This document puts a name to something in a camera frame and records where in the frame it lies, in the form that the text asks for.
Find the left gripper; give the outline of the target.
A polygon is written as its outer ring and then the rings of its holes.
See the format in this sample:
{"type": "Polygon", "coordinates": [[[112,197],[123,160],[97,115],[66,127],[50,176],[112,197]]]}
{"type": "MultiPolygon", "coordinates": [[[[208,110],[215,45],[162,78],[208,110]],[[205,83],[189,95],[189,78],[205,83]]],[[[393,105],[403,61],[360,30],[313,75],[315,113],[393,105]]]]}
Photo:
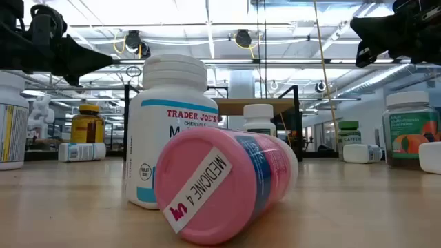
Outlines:
{"type": "Polygon", "coordinates": [[[45,71],[54,72],[71,86],[79,86],[83,74],[113,64],[112,57],[79,45],[69,34],[63,39],[67,23],[54,8],[36,4],[30,14],[32,20],[26,37],[35,46],[34,51],[40,52],[40,56],[31,58],[30,62],[47,62],[45,71]]]}

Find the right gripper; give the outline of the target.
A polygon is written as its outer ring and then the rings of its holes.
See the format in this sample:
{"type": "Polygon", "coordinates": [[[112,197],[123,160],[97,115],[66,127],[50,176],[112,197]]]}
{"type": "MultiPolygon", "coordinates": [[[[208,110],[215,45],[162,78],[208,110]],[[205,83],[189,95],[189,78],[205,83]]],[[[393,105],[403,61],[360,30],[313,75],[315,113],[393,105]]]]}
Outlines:
{"type": "Polygon", "coordinates": [[[441,0],[395,0],[392,9],[392,15],[351,20],[361,38],[355,66],[364,68],[384,52],[441,66],[441,0]]]}

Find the amber bottle yellow cap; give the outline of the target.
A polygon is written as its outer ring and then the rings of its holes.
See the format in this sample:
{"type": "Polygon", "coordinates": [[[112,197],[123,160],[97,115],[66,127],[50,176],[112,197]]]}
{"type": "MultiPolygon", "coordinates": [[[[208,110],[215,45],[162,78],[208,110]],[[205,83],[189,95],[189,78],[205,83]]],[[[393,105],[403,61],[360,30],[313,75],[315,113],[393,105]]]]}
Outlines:
{"type": "Polygon", "coordinates": [[[104,143],[105,120],[98,105],[82,104],[72,118],[71,143],[104,143]]]}

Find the large white pill bottle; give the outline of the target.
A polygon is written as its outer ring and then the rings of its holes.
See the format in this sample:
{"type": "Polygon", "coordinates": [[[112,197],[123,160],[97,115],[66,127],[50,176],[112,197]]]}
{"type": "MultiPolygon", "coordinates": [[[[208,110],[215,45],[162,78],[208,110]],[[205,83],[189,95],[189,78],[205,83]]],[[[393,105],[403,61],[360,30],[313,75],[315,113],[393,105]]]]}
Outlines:
{"type": "Polygon", "coordinates": [[[29,103],[23,79],[0,71],[0,171],[20,169],[25,158],[29,103]]]}

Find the white Trader Joe's pill bottle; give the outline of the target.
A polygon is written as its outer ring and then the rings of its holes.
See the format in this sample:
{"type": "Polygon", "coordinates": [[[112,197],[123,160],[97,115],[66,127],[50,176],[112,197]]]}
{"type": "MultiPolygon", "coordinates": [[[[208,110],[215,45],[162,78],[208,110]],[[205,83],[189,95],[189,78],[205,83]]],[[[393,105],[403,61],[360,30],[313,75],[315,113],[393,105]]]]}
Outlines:
{"type": "Polygon", "coordinates": [[[251,104],[243,108],[245,123],[243,130],[276,136],[276,126],[272,123],[274,108],[270,104],[251,104]]]}
{"type": "Polygon", "coordinates": [[[207,68],[192,56],[162,54],[146,59],[143,91],[129,104],[126,148],[127,201],[157,209],[154,184],[166,143],[188,128],[216,126],[218,106],[204,95],[207,68]]]}
{"type": "Polygon", "coordinates": [[[441,174],[441,141],[421,144],[419,161],[424,172],[441,174]]]}
{"type": "Polygon", "coordinates": [[[105,156],[104,143],[62,143],[58,149],[58,161],[64,163],[99,161],[105,156]]]}
{"type": "Polygon", "coordinates": [[[343,147],[342,155],[347,163],[378,163],[382,150],[377,145],[348,144],[343,147]]]}

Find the green-capped caffeine bottle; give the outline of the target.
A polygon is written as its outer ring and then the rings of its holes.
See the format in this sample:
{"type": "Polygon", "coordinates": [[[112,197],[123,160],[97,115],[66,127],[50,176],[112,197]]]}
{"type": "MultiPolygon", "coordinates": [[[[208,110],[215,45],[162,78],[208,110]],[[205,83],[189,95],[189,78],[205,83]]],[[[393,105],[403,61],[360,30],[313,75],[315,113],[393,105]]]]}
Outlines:
{"type": "Polygon", "coordinates": [[[358,121],[340,121],[338,123],[338,153],[340,160],[344,160],[343,147],[345,145],[362,143],[358,128],[358,121]]]}

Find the clear gummies bottle white cap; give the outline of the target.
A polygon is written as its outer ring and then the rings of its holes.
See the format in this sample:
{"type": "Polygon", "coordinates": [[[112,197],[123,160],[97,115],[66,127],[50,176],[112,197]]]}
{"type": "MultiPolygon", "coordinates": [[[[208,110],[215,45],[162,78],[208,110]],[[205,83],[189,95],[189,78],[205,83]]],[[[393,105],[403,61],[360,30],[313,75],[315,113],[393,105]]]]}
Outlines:
{"type": "Polygon", "coordinates": [[[439,112],[425,91],[390,94],[382,115],[386,162],[396,169],[420,170],[419,148],[441,141],[439,112]]]}

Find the pink bottle white cap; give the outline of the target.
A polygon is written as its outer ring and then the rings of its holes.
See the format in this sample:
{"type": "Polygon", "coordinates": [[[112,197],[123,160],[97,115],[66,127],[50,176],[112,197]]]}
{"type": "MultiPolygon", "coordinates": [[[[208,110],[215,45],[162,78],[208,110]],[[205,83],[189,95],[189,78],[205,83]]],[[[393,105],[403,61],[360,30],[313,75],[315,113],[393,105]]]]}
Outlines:
{"type": "Polygon", "coordinates": [[[175,234],[217,245],[282,200],[297,175],[295,152],[275,136],[195,127],[163,148],[154,191],[175,234]]]}

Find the wooden shelf black metal legs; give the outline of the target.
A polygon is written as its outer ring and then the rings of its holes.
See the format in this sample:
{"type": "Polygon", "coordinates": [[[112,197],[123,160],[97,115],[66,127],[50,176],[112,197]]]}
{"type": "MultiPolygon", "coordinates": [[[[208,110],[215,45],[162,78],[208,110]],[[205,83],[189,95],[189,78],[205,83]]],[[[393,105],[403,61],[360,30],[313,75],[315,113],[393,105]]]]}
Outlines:
{"type": "MultiPolygon", "coordinates": [[[[123,160],[127,160],[127,135],[128,135],[128,116],[130,108],[130,91],[139,93],[139,90],[130,84],[124,85],[124,136],[123,136],[123,160]]],[[[302,114],[300,113],[300,98],[298,93],[298,86],[292,85],[286,91],[284,91],[278,98],[271,99],[230,99],[230,98],[216,98],[214,101],[218,105],[218,111],[220,115],[226,116],[239,116],[243,114],[243,107],[249,104],[270,104],[274,108],[274,114],[280,115],[282,121],[283,112],[294,108],[294,123],[296,129],[296,138],[298,143],[295,148],[295,153],[299,162],[303,161],[304,155],[302,150],[302,114]]]]}

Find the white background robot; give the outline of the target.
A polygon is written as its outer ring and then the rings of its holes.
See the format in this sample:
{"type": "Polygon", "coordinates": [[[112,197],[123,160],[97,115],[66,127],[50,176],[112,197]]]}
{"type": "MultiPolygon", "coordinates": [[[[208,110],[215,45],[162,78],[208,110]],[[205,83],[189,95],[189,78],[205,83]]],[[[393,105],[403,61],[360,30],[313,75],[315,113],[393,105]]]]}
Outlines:
{"type": "Polygon", "coordinates": [[[54,110],[49,108],[50,96],[38,96],[28,117],[27,138],[47,138],[48,125],[54,122],[54,110]]]}

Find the long ceiling light strip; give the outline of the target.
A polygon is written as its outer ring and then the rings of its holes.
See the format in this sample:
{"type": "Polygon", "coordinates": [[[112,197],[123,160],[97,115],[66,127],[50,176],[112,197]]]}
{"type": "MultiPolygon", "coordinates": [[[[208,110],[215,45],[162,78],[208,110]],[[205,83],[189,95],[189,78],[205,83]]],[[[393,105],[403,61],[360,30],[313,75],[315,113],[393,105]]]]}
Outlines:
{"type": "MultiPolygon", "coordinates": [[[[321,59],[199,59],[205,64],[318,64],[321,63],[321,59]]],[[[394,63],[398,60],[394,59],[377,59],[373,63],[384,64],[394,63]]],[[[113,64],[143,64],[143,59],[116,59],[113,60],[113,64]]],[[[325,64],[354,64],[355,59],[325,59],[325,64]]]]}

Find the black perforated computer case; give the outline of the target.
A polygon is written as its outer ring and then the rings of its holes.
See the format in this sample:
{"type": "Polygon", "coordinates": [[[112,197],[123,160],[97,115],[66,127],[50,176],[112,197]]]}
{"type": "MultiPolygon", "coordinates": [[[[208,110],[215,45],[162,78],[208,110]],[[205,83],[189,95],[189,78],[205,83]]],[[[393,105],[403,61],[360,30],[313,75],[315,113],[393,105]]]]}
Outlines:
{"type": "Polygon", "coordinates": [[[276,135],[288,144],[294,151],[297,150],[297,129],[293,110],[287,110],[275,115],[273,123],[276,126],[276,135]]]}

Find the silver ventilation duct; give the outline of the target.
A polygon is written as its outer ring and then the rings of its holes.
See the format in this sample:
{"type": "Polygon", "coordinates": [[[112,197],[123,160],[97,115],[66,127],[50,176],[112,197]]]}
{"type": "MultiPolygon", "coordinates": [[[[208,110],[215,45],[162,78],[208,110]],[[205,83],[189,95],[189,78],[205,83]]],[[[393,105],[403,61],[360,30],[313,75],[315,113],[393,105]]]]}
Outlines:
{"type": "Polygon", "coordinates": [[[414,72],[415,70],[416,66],[412,64],[402,64],[385,70],[384,72],[376,72],[373,76],[368,76],[367,79],[363,79],[360,83],[356,83],[354,86],[351,86],[350,88],[337,93],[335,98],[339,98],[340,96],[345,96],[348,94],[358,93],[361,90],[365,90],[384,81],[394,81],[401,74],[405,72],[414,72]]]}

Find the black metal rig frame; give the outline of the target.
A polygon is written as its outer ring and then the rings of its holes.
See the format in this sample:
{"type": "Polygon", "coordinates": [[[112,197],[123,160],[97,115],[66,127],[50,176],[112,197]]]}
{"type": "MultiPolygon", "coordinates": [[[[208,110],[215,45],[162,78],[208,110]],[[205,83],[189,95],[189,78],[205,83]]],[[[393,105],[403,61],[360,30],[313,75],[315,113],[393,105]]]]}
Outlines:
{"type": "MultiPolygon", "coordinates": [[[[208,149],[190,149],[188,152],[186,150],[184,151],[178,151],[178,155],[207,155],[210,151],[210,148],[208,149]]],[[[338,158],[338,152],[334,151],[321,151],[321,152],[304,152],[304,151],[297,151],[295,149],[290,149],[288,154],[295,154],[296,158],[299,162],[305,160],[306,158],[338,158]]],[[[106,152],[106,158],[107,157],[119,157],[119,158],[125,158],[125,152],[124,151],[108,151],[106,152]]],[[[58,152],[57,151],[26,151],[25,152],[25,161],[44,161],[44,160],[58,160],[58,152]]]]}

